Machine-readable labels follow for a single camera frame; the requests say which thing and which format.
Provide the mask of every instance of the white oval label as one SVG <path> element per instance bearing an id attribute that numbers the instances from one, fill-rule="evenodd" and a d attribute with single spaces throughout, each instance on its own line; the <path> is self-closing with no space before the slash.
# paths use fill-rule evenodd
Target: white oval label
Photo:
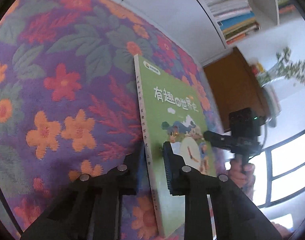
<path id="1" fill-rule="evenodd" d="M 155 68 L 153 65 L 149 64 L 147 61 L 144 61 L 143 64 L 146 66 L 146 68 L 150 69 L 151 71 L 155 72 L 156 74 L 160 75 L 159 69 Z"/>

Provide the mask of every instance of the window frame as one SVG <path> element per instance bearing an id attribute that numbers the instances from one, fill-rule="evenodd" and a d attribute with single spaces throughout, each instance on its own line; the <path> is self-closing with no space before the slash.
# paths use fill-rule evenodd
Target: window frame
<path id="1" fill-rule="evenodd" d="M 275 201 L 271 201 L 271 186 L 272 186 L 272 181 L 275 180 L 275 179 L 279 179 L 279 178 L 281 178 L 281 177 L 283 177 L 283 176 L 285 176 L 287 174 L 290 174 L 291 172 L 296 171 L 297 169 L 299 169 L 299 168 L 301 168 L 301 167 L 303 167 L 305 165 L 305 162 L 304 162 L 304 163 L 298 165 L 297 167 L 295 167 L 295 168 L 293 168 L 293 169 L 291 169 L 289 171 L 286 171 L 286 172 L 284 172 L 282 174 L 279 174 L 277 176 L 273 176 L 272 175 L 272 157 L 271 157 L 271 151 L 273 149 L 276 149 L 276 148 L 278 148 L 278 147 L 280 147 L 280 146 L 282 146 L 282 145 L 284 145 L 286 143 L 289 143 L 289 142 L 297 139 L 298 137 L 300 137 L 300 136 L 302 136 L 304 134 L 305 134 L 305 130 L 297 133 L 296 135 L 294 135 L 294 136 L 292 136 L 292 137 L 290 137 L 290 138 L 288 138 L 288 139 L 286 139 L 286 140 L 284 140 L 282 142 L 276 143 L 276 144 L 274 144 L 272 146 L 269 146 L 269 147 L 267 147 L 267 148 L 262 150 L 266 154 L 266 162 L 267 162 L 267 194 L 266 194 L 266 202 L 265 202 L 265 204 L 257 206 L 258 208 L 266 208 L 266 207 L 271 207 L 271 206 L 280 204 L 280 203 L 285 202 L 285 201 L 287 201 L 289 199 L 292 199 L 293 197 L 296 197 L 297 195 L 299 195 L 299 194 L 301 194 L 302 192 L 305 191 L 305 187 L 303 187 L 302 189 L 296 191 L 295 193 L 292 193 L 292 194 L 288 195 L 287 197 L 284 197 L 284 198 L 281 198 L 281 199 L 278 199 L 278 200 L 275 200 Z"/>

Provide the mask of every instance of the purple floral fabric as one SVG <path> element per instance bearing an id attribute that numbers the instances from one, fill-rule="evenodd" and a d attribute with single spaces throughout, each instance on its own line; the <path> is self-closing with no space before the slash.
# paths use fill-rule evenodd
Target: purple floral fabric
<path id="1" fill-rule="evenodd" d="M 1 20 L 0 186 L 23 230 L 60 189 L 121 164 L 142 139 L 135 54 L 195 88 L 209 130 L 221 132 L 203 71 L 120 5 L 17 0 Z M 214 152 L 222 172 L 222 151 Z M 121 238 L 159 239 L 145 163 L 139 177 L 137 196 L 124 198 Z M 169 239 L 179 238 L 183 227 Z"/>

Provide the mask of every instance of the stacked book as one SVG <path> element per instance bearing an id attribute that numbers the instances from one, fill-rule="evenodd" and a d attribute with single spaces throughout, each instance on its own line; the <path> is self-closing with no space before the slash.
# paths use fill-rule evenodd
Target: stacked book
<path id="1" fill-rule="evenodd" d="M 260 29 L 248 0 L 204 0 L 226 42 L 232 44 Z"/>
<path id="2" fill-rule="evenodd" d="M 289 0 L 277 0 L 279 15 L 284 15 L 293 12 L 296 8 Z"/>

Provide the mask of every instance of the metal screw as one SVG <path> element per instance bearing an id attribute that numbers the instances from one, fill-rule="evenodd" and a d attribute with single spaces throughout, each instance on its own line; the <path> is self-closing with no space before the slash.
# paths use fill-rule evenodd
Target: metal screw
<path id="1" fill-rule="evenodd" d="M 80 177 L 79 177 L 79 179 L 81 181 L 87 181 L 87 180 L 89 180 L 89 178 L 90 178 L 89 174 L 81 174 Z"/>
<path id="2" fill-rule="evenodd" d="M 221 180 L 221 181 L 227 181 L 228 180 L 228 176 L 226 175 L 226 174 L 220 174 L 219 175 L 219 179 Z"/>
<path id="3" fill-rule="evenodd" d="M 118 166 L 118 171 L 125 171 L 127 168 L 128 168 L 127 165 L 121 164 Z"/>
<path id="4" fill-rule="evenodd" d="M 190 172 L 191 171 L 191 168 L 189 166 L 183 166 L 181 169 L 182 169 L 183 172 Z"/>

